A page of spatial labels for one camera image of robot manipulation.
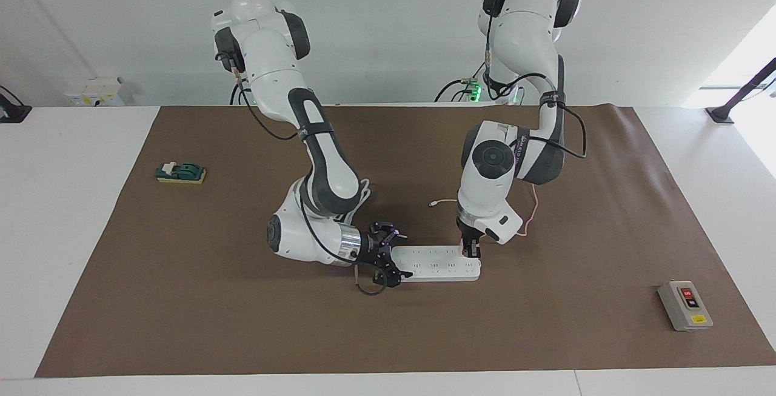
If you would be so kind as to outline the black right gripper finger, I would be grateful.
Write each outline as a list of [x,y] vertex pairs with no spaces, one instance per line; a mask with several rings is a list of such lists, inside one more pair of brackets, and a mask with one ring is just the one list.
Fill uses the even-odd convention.
[[413,277],[413,272],[404,271],[398,268],[393,261],[375,261],[375,272],[372,277],[372,282],[376,285],[385,285],[385,287],[393,288],[410,277]]
[[389,245],[394,239],[403,239],[402,233],[395,224],[387,221],[377,221],[370,225],[370,233],[379,245]]

